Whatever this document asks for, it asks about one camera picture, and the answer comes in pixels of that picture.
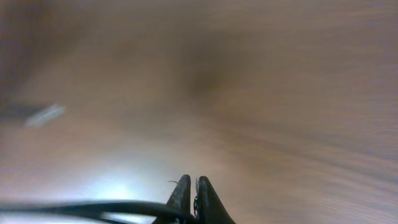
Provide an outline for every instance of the wooden surface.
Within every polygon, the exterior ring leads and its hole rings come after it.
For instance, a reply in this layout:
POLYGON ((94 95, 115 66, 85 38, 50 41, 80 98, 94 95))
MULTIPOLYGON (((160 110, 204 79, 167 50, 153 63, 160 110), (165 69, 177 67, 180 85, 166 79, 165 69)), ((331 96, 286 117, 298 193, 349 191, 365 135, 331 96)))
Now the wooden surface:
POLYGON ((237 223, 398 222, 396 1, 78 7, 15 96, 66 115, 1 125, 3 200, 166 202, 190 174, 237 223))

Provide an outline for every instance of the brown surface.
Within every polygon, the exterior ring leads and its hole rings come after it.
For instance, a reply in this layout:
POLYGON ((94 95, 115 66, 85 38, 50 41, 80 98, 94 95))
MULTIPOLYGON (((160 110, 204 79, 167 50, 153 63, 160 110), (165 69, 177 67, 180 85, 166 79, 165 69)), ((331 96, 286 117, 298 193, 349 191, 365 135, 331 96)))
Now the brown surface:
POLYGON ((85 35, 16 96, 67 114, 2 124, 1 198, 207 175, 237 223, 397 223, 397 1, 80 2, 85 35))

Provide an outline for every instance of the black cable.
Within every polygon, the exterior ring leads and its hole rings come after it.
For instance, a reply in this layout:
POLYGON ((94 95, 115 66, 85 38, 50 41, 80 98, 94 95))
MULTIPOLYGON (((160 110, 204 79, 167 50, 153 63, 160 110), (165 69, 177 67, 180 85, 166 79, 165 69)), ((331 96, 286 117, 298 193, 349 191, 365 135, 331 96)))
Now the black cable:
POLYGON ((6 213, 51 213, 58 215, 73 215, 83 218, 91 218, 106 221, 101 218, 104 212, 108 213, 128 213, 136 215, 148 215, 153 217, 164 218, 166 220, 186 220, 186 223, 197 223, 197 219, 191 213, 185 213, 181 210, 167 207, 161 203, 154 202, 97 202, 97 203, 80 203, 74 205, 38 207, 31 205, 0 205, 0 212, 6 213))

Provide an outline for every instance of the dark object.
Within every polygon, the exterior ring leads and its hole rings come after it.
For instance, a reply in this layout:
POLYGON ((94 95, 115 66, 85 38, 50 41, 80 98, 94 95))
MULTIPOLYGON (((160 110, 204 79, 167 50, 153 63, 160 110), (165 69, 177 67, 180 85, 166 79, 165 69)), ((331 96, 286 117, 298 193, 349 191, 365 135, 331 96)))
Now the dark object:
POLYGON ((234 224, 223 204, 211 186, 207 177, 200 177, 197 182, 197 197, 194 210, 197 217, 190 213, 189 175, 183 175, 177 183, 166 204, 154 202, 100 202, 78 203, 57 206, 39 205, 1 205, 2 213, 48 213, 89 218, 105 223, 121 224, 123 222, 103 218, 103 213, 127 213, 157 217, 155 224, 166 223, 200 223, 200 224, 234 224))

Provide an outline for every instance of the blurred background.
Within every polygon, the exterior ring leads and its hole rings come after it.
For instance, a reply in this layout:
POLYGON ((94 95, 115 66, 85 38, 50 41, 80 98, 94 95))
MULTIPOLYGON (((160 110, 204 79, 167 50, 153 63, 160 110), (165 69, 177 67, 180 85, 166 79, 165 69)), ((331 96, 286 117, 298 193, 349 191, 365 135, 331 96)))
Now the blurred background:
MULTIPOLYGON (((236 223, 397 223, 397 1, 0 11, 2 104, 67 109, 40 128, 1 121, 2 201, 165 203, 190 174, 236 223)), ((33 222, 67 221, 7 218, 33 222)))

